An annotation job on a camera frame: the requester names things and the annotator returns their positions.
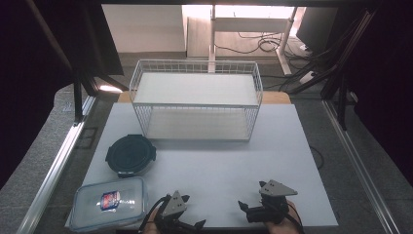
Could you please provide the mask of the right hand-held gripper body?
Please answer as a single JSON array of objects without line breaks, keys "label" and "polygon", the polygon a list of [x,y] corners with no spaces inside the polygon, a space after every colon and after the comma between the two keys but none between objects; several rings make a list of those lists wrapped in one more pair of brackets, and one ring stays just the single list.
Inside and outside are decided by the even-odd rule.
[{"label": "right hand-held gripper body", "polygon": [[261,206],[249,208],[246,214],[248,222],[273,222],[279,224],[289,213],[287,196],[297,195],[298,192],[273,179],[265,181],[267,184],[260,187]]}]

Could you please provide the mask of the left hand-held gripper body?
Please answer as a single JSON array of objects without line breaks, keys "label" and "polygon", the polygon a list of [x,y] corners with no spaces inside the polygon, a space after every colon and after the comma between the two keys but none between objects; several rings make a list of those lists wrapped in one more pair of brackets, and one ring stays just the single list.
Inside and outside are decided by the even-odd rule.
[{"label": "left hand-held gripper body", "polygon": [[158,209],[155,223],[161,234],[195,234],[193,225],[184,223],[179,218],[187,210],[181,194],[175,191],[167,195],[161,207]]}]

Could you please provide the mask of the clear rectangular lidded container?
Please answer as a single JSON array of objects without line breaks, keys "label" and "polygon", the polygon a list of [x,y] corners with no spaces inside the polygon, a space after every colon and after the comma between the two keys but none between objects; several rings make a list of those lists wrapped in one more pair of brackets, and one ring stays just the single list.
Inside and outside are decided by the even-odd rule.
[{"label": "clear rectangular lidded container", "polygon": [[80,187],[74,196],[69,229],[90,232],[133,224],[146,216],[145,181],[138,176]]}]

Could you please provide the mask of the dark round lidded container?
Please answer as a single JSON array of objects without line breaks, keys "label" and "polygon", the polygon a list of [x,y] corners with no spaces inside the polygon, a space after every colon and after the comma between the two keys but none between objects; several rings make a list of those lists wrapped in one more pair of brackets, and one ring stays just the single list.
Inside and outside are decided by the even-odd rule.
[{"label": "dark round lidded container", "polygon": [[156,160],[157,149],[143,135],[127,135],[108,149],[105,162],[120,178],[141,175]]}]

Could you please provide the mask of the white wire two-tier rack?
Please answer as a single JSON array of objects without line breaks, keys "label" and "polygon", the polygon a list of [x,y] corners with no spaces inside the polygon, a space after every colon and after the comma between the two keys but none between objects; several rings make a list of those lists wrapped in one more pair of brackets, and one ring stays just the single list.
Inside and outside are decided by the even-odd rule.
[{"label": "white wire two-tier rack", "polygon": [[248,141],[262,98],[253,61],[141,59],[130,82],[150,139]]}]

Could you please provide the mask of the person's right hand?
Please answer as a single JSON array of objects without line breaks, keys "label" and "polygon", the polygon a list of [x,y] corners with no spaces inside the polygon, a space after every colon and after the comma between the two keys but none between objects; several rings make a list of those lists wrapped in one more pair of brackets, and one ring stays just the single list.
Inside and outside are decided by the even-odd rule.
[{"label": "person's right hand", "polygon": [[[287,201],[289,207],[289,215],[293,217],[297,222],[300,221],[298,214],[296,212],[295,205],[291,201]],[[297,226],[289,219],[285,218],[279,224],[274,224],[273,222],[265,222],[264,225],[267,227],[270,234],[300,234]]]}]

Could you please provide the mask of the person's left hand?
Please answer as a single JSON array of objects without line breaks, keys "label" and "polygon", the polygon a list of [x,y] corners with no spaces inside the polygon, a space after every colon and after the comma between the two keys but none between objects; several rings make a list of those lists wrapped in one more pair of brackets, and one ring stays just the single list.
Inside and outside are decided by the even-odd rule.
[{"label": "person's left hand", "polygon": [[157,209],[155,209],[149,216],[148,221],[146,222],[142,234],[161,234],[158,230],[157,225],[155,223],[155,217],[157,214]]}]

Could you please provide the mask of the white table sheet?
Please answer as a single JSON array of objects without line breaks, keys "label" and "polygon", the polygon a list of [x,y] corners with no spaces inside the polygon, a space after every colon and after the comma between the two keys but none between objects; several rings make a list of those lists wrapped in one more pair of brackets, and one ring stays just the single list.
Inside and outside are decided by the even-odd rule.
[{"label": "white table sheet", "polygon": [[334,212],[296,108],[261,106],[250,141],[154,143],[157,156],[144,174],[150,202],[179,191],[189,195],[182,221],[209,228],[248,228],[239,204],[254,207],[259,184],[271,179],[294,190],[291,200],[307,226],[334,226]]}]

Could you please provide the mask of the white power strip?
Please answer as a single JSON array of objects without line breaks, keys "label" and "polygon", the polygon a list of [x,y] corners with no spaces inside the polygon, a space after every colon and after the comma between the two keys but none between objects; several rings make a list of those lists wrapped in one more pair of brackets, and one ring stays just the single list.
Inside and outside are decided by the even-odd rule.
[{"label": "white power strip", "polygon": [[309,71],[308,73],[306,73],[306,74],[299,80],[299,83],[300,83],[300,84],[305,84],[305,83],[309,82],[310,80],[312,80],[316,75],[317,75],[316,72],[314,72],[314,71]]}]

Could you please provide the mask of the black metal stand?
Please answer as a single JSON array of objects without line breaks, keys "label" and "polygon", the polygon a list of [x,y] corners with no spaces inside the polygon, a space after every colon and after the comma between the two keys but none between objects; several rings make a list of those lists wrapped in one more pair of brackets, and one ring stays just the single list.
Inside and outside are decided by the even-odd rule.
[{"label": "black metal stand", "polygon": [[342,36],[342,39],[339,42],[339,47],[337,48],[338,58],[334,60],[334,63],[315,78],[287,92],[289,95],[296,95],[313,87],[321,81],[326,81],[319,95],[322,100],[331,100],[335,94],[338,94],[336,121],[343,131],[347,130],[345,120],[348,92],[346,68],[349,65],[351,55],[354,53],[359,40],[362,38],[374,16],[374,10],[362,8],[358,16],[349,25],[348,30]]},{"label": "black metal stand", "polygon": [[116,81],[124,73],[102,6],[98,0],[24,0],[47,41],[73,80],[75,121],[84,118],[82,93],[94,97],[101,79]]}]

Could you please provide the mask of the dark monitor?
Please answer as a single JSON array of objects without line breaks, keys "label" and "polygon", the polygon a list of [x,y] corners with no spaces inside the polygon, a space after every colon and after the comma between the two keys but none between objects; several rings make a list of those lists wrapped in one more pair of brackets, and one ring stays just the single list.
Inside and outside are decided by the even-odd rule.
[{"label": "dark monitor", "polygon": [[336,8],[307,7],[296,36],[315,54],[330,48],[336,41]]}]

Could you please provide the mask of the white cabinet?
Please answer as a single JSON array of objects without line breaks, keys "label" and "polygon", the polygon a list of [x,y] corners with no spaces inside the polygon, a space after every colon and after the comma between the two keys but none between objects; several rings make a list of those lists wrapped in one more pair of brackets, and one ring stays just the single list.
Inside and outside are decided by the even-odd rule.
[{"label": "white cabinet", "polygon": [[185,52],[186,30],[179,5],[102,5],[119,53]]}]

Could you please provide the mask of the aluminium rail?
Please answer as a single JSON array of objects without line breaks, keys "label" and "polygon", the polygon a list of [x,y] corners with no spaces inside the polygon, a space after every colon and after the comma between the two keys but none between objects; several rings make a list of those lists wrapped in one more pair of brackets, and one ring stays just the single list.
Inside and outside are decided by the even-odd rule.
[{"label": "aluminium rail", "polygon": [[386,234],[400,234],[400,230],[395,223],[393,214],[391,213],[384,197],[379,192],[370,173],[364,166],[364,163],[351,137],[349,136],[348,132],[345,131],[344,128],[339,124],[338,113],[334,109],[333,104],[328,100],[323,100],[321,104],[323,105],[328,118],[355,169],[358,180],[360,181],[364,192],[373,208],[373,211],[377,215],[384,231],[386,232]]},{"label": "aluminium rail", "polygon": [[16,234],[33,234],[47,205],[54,193],[58,180],[70,157],[80,133],[85,127],[86,120],[96,101],[95,97],[87,96],[81,107],[81,118],[73,124],[62,143],[52,165],[50,166],[36,196],[23,218]]}]

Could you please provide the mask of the white desk frame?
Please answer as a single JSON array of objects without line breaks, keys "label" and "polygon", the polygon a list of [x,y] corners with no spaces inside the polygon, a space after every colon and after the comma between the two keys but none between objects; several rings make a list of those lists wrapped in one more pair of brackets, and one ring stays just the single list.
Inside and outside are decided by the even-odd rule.
[{"label": "white desk frame", "polygon": [[284,75],[291,75],[285,47],[296,16],[297,7],[212,5],[210,9],[210,40],[208,59],[215,60],[217,32],[279,33],[281,41],[276,54]]}]

